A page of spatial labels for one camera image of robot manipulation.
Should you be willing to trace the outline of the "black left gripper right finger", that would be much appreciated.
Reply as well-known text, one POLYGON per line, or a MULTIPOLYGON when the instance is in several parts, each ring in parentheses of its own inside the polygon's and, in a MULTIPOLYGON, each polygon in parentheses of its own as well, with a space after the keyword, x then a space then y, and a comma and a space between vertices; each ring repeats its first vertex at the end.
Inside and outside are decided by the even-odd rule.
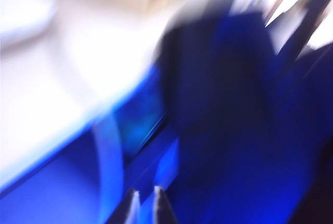
POLYGON ((160 186, 154 187, 153 201, 153 223, 154 224, 177 224, 178 221, 168 200, 168 197, 160 186))

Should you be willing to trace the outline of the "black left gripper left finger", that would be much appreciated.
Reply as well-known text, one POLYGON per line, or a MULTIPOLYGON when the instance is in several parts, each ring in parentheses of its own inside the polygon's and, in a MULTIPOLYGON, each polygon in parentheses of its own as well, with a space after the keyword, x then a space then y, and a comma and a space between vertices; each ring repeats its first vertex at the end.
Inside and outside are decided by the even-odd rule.
POLYGON ((139 192, 131 189, 118 206, 117 223, 139 223, 140 198, 139 192))

